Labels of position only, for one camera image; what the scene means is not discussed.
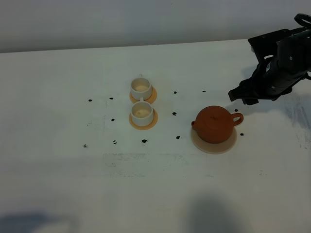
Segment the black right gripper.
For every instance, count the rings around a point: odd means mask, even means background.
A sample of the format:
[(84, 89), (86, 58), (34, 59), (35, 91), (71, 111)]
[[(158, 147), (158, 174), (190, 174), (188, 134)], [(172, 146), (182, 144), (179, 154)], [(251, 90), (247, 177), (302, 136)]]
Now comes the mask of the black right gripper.
[(278, 30), (248, 39), (258, 60), (252, 76), (230, 90), (231, 101), (245, 105), (276, 100), (292, 91), (311, 70), (311, 32), (307, 29)]

